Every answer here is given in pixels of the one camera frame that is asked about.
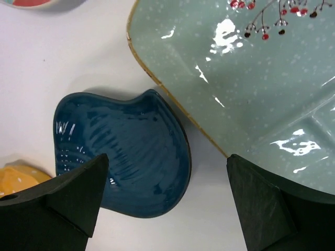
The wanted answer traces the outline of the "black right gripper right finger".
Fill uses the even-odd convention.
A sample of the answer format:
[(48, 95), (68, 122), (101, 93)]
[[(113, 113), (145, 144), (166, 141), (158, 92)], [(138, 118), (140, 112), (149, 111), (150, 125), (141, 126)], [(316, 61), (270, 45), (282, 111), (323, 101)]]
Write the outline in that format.
[(334, 195), (236, 154), (227, 173), (248, 250), (334, 250)]

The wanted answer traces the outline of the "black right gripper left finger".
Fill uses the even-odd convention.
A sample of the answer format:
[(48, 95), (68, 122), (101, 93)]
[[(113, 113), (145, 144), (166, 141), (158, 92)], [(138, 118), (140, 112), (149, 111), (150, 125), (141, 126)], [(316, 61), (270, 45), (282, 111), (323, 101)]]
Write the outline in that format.
[(1, 198), (1, 250), (85, 250), (108, 173), (101, 154), (80, 167)]

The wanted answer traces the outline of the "yellow polka dot plate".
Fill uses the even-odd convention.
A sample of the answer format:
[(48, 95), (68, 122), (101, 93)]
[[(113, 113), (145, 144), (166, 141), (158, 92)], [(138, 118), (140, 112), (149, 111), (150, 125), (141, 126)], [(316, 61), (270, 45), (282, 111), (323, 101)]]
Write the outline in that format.
[(29, 164), (8, 164), (1, 167), (1, 198), (20, 192), (52, 178), (42, 169)]

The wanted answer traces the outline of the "dark blue shell dish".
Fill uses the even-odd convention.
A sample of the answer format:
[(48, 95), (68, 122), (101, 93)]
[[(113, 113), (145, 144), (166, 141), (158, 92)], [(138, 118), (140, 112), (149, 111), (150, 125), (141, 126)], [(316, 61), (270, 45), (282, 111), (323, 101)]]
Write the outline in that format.
[(121, 101), (73, 93), (53, 118), (55, 173), (106, 154), (109, 170), (101, 206), (137, 218), (172, 210), (188, 187), (192, 160), (181, 122), (155, 90)]

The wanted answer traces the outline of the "light green rectangular plate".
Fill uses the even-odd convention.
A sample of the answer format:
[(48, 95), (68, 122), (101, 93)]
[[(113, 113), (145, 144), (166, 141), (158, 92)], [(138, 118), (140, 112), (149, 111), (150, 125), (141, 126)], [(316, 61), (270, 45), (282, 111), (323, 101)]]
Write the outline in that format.
[(136, 1), (127, 36), (226, 156), (334, 193), (334, 1)]

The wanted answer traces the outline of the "red and teal round plate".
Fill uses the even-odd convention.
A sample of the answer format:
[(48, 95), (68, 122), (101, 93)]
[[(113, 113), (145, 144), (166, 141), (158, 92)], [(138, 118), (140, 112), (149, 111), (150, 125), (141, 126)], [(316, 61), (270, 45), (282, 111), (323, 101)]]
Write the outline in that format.
[(48, 12), (65, 12), (82, 5), (85, 0), (32, 0), (32, 1), (1, 1), (1, 4), (26, 10), (43, 10)]

